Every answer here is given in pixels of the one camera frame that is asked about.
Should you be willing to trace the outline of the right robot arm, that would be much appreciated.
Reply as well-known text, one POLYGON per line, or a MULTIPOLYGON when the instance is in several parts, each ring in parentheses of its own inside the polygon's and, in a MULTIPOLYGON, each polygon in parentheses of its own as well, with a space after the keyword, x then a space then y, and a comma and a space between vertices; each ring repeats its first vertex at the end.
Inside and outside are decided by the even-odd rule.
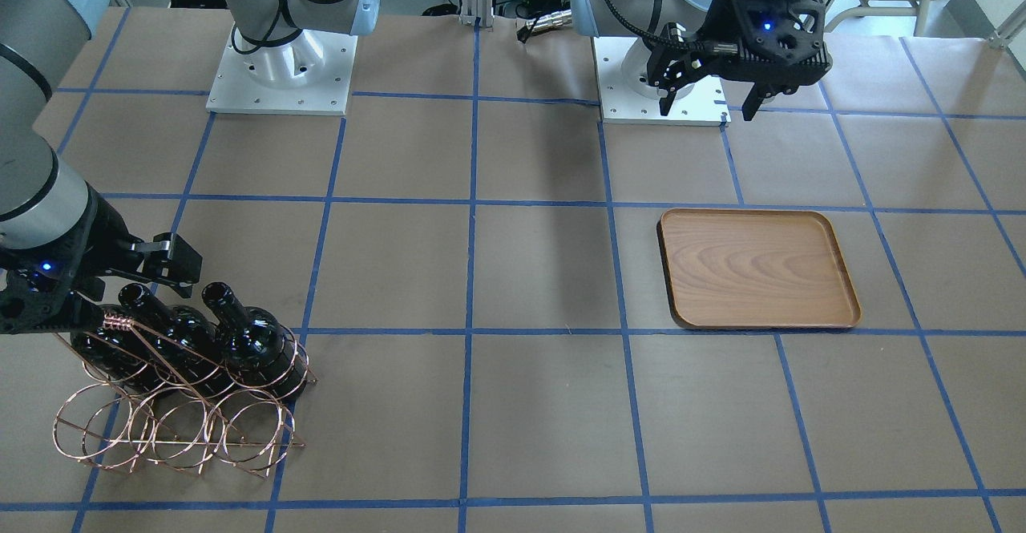
POLYGON ((3 333, 69 333, 103 322, 105 278, 190 298, 202 258, 166 232, 142 240, 36 123, 110 0, 1 0, 3 333))

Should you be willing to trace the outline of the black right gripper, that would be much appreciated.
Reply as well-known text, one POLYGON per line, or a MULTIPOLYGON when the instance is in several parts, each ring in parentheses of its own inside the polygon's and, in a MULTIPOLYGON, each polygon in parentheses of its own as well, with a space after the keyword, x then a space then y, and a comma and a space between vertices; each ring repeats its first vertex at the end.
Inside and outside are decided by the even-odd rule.
POLYGON ((203 259, 180 234, 143 242, 96 192, 69 233, 41 248, 2 250, 2 333, 74 333, 105 318, 106 277, 155 282, 190 298, 203 259))

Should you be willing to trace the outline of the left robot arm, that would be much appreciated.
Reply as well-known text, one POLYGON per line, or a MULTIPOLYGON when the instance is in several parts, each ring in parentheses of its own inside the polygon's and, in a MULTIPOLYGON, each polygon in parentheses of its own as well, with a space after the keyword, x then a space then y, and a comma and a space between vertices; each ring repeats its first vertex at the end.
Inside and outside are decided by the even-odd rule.
POLYGON ((726 125, 723 84, 748 83, 741 116, 831 69, 824 0, 571 0, 592 40, 606 123, 726 125))

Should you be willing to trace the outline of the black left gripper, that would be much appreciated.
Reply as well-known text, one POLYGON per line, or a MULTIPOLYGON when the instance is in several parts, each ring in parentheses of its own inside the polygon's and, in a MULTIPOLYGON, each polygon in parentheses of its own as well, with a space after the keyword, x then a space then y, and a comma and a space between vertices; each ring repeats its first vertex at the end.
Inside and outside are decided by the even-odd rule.
POLYGON ((747 123, 763 103, 816 84, 833 66, 825 12, 823 0, 713 0, 697 38, 646 38, 646 83, 657 90, 660 115, 668 116, 678 91, 703 75, 753 83, 741 103, 747 123))

